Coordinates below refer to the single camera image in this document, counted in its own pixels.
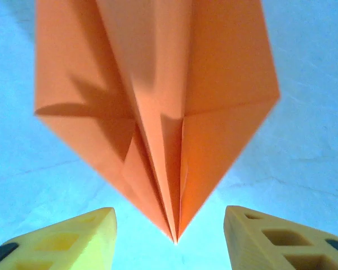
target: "yellow plastic piece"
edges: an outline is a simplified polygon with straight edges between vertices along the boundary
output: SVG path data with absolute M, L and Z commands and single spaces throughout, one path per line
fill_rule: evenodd
M 19 247 L 0 270 L 111 269 L 116 235 L 114 208 L 101 208 L 7 241 Z
M 228 206 L 224 233 L 233 270 L 338 270 L 338 237 L 240 206 Z

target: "rectangular hole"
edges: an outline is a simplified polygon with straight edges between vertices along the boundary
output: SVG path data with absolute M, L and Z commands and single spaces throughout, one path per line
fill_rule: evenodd
M 52 265 L 52 262 L 18 263 L 16 270 L 49 270 Z
M 78 240 L 77 233 L 56 233 L 44 238 L 35 250 L 40 251 L 63 251 L 69 250 Z
M 252 215 L 252 214 L 245 214 L 245 216 L 248 218 L 248 219 L 262 219 L 261 217 L 258 217 L 256 215 Z
M 325 255 L 284 256 L 296 270 L 338 270 L 338 265 Z
M 265 229 L 263 234 L 275 246 L 311 246 L 312 244 L 297 232 L 287 229 Z
M 95 218 L 96 218 L 96 216 L 85 218 L 85 219 L 80 220 L 80 222 L 81 223 L 90 223 L 90 222 L 93 222 Z

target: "yellow object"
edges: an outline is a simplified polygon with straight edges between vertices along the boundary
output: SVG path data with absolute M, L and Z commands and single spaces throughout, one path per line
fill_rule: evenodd
M 240 206 L 228 206 L 224 233 L 233 270 L 338 270 L 338 237 Z
M 111 269 L 117 220 L 102 208 L 13 238 L 19 247 L 0 262 L 0 270 Z

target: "folded paper crease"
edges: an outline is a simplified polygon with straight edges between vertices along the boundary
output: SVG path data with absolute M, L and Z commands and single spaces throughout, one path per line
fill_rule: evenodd
M 174 242 L 279 98 L 259 0 L 38 1 L 35 95 Z

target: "origami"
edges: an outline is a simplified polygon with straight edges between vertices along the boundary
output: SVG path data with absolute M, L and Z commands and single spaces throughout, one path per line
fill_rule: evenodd
M 279 99 L 260 0 L 37 1 L 35 114 L 174 242 Z

